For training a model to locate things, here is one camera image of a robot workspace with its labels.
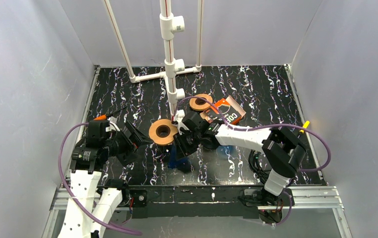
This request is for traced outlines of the orange coffee filter package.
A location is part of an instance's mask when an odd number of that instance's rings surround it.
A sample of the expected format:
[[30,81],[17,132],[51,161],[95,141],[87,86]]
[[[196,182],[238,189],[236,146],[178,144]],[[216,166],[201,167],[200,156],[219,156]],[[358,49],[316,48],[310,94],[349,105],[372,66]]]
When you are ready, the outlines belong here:
[[[231,96],[222,98],[214,105],[223,115],[226,121],[232,125],[237,125],[246,115],[246,111]],[[213,107],[209,107],[204,112],[200,113],[200,116],[208,122],[212,122],[213,120],[221,120],[221,117]]]

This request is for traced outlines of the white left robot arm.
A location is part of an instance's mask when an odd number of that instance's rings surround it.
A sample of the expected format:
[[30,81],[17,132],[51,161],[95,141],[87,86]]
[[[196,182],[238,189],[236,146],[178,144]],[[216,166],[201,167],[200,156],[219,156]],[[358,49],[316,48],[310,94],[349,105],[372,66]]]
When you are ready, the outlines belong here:
[[62,168],[63,148],[67,136],[61,143],[58,170],[68,192],[60,238],[101,238],[107,229],[120,233],[141,236],[142,232],[114,225],[111,218],[115,209],[123,202],[126,189],[120,182],[98,188],[102,170],[110,157],[116,157],[124,165],[138,158],[137,149],[152,143],[152,140],[130,122],[125,123],[129,134],[108,119],[91,120],[72,127],[87,127],[87,134],[75,145],[69,167],[70,179],[67,181]]

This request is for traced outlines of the blue glass dripper cone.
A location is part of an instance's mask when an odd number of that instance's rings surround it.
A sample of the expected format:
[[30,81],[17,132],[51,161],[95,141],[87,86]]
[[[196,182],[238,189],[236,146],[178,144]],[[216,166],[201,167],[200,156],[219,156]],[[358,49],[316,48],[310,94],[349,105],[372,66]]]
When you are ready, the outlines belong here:
[[191,165],[187,157],[182,157],[178,159],[177,157],[177,149],[175,145],[171,145],[170,147],[170,154],[168,160],[168,169],[173,170],[177,169],[184,174],[191,172]]

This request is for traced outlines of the wooden ring dripper holder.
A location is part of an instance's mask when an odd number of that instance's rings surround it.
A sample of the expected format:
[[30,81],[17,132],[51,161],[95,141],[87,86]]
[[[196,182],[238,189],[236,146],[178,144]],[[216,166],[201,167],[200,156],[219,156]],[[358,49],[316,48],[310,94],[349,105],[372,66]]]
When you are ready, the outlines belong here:
[[175,125],[169,119],[155,121],[149,128],[149,137],[153,142],[160,146],[172,144],[174,135],[178,132]]

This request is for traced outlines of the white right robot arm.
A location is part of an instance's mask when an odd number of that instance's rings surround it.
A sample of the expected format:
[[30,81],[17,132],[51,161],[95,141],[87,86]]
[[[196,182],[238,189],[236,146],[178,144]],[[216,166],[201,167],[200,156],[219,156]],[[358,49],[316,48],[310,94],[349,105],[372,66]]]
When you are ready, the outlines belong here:
[[189,112],[175,119],[177,133],[173,136],[176,157],[187,157],[202,145],[208,150],[219,146],[239,146],[265,155],[271,170],[264,184],[266,195],[277,197],[288,187],[306,156],[307,146],[289,128],[270,126],[254,130],[250,127],[228,127],[221,120],[208,122],[198,113]]

